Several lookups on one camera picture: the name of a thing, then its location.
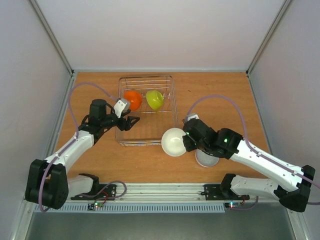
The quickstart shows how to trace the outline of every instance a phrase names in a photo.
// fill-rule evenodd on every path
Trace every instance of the green cup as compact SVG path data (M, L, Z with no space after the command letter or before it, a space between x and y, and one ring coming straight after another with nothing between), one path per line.
M164 104L164 97L157 90L147 91L145 98L150 108L153 110L158 110Z

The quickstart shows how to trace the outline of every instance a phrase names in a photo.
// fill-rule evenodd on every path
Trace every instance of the wall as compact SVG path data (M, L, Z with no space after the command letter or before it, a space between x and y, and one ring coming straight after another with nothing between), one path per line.
M38 0L71 66L245 71L283 0Z
M27 0L1 1L0 32L0 238L7 240L69 74Z
M316 168L320 181L320 1L295 0L254 68L252 84L270 147L285 161ZM312 187L311 202L320 202ZM303 214L319 239L320 206Z

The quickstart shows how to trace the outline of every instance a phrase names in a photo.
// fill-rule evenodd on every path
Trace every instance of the gray floor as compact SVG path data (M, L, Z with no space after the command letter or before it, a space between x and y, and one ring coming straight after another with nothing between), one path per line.
M34 213L27 240L291 240L284 207L226 213Z

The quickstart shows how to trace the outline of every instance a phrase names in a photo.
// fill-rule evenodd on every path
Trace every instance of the metal wire rack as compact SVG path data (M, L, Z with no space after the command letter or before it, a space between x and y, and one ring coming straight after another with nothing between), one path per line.
M141 94L142 104L131 116L140 121L129 131L115 131L115 139L122 146L144 146L161 144L162 135L170 128L178 127L173 77L170 75L130 76L119 79L118 97L123 98L125 91L134 90ZM153 110L147 103L146 93L157 90L163 95L163 106Z

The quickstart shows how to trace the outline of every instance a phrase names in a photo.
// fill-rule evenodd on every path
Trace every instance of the wood surface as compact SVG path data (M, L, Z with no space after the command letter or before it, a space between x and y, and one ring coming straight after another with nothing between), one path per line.
M257 147L267 151L267 145L253 99L251 88L245 73L237 72L80 72L76 84L95 83L111 95L117 96L120 77L170 74L174 79L176 106L180 127L190 106L199 98L212 94L227 96L240 107L248 129L249 140ZM71 106L78 125L89 113L93 99L112 100L99 89L84 85L75 89L71 97ZM243 129L234 107L223 99L208 99L198 104L193 112L215 130L230 128L240 134ZM58 148L74 134L75 126L67 112L60 133ZM170 157L161 145L121 146L115 140L115 128L106 133L99 142L85 152L72 166L69 177L80 173L99 176L101 182L121 180L126 183L217 183L226 173L244 177L264 178L255 170L232 160L220 159L218 164L205 168L196 162L195 152L187 152L180 157Z

